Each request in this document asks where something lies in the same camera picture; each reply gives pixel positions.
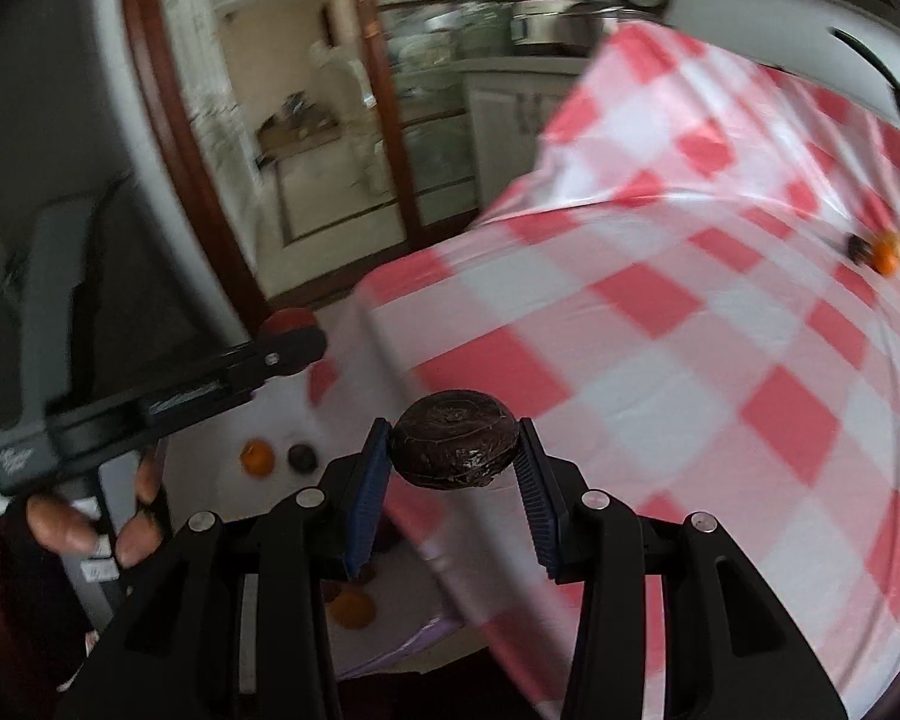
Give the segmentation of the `person left hand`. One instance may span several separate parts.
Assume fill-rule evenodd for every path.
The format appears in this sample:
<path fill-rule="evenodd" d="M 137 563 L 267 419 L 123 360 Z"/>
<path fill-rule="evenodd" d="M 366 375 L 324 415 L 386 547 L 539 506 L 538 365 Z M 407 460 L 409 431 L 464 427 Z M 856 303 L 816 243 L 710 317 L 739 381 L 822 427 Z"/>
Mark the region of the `person left hand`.
<path fill-rule="evenodd" d="M 121 567 L 134 567 L 149 557 L 162 543 L 162 527 L 149 511 L 162 489 L 162 468 L 154 450 L 148 449 L 137 465 L 134 494 L 142 505 L 134 517 L 119 530 L 113 548 Z M 90 556 L 97 546 L 98 534 L 92 523 L 66 500 L 55 496 L 30 497 L 25 518 L 37 543 L 52 553 L 64 556 Z"/>

